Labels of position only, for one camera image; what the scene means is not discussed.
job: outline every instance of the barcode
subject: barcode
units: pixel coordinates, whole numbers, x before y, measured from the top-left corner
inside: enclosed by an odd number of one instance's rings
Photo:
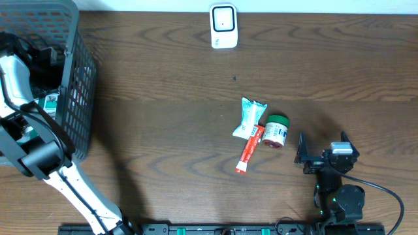
[[[279,134],[280,134],[281,136],[283,136],[284,138],[286,138],[286,136],[287,136],[287,132],[286,132],[286,131],[284,131],[284,130],[281,130],[281,129],[280,129],[280,131],[279,131]]]
[[[258,127],[254,127],[253,128],[253,132],[251,133],[251,136],[252,137],[254,137],[255,136],[255,133],[257,133],[257,130],[258,130],[259,128]]]

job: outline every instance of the white plug-in device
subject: white plug-in device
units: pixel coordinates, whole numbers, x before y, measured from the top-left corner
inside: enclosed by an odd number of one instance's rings
[[[215,49],[234,48],[238,43],[236,9],[232,4],[210,8],[210,35]]]

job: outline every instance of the jar lid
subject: jar lid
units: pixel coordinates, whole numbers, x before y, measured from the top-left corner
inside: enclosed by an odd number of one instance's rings
[[[267,122],[276,122],[276,123],[280,123],[282,125],[285,125],[287,128],[289,128],[290,125],[290,121],[283,116],[280,115],[270,115],[267,119]]]

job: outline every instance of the wall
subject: wall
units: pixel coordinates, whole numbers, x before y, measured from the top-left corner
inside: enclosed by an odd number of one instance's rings
[[[208,12],[213,0],[73,0],[80,10]],[[239,12],[418,14],[418,0],[230,0]]]

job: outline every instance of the wooden table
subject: wooden table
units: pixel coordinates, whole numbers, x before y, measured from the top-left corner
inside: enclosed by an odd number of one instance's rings
[[[397,234],[418,225],[418,16],[239,14],[238,46],[213,50],[209,14],[83,12],[99,65],[93,137],[83,169],[138,222],[312,220],[315,176],[293,164],[304,131],[320,154],[344,130],[361,153],[349,175],[398,193]],[[284,149],[232,137],[245,96],[283,112]],[[390,195],[364,186],[364,222],[391,229]],[[55,189],[0,170],[0,234],[56,234],[86,223]]]

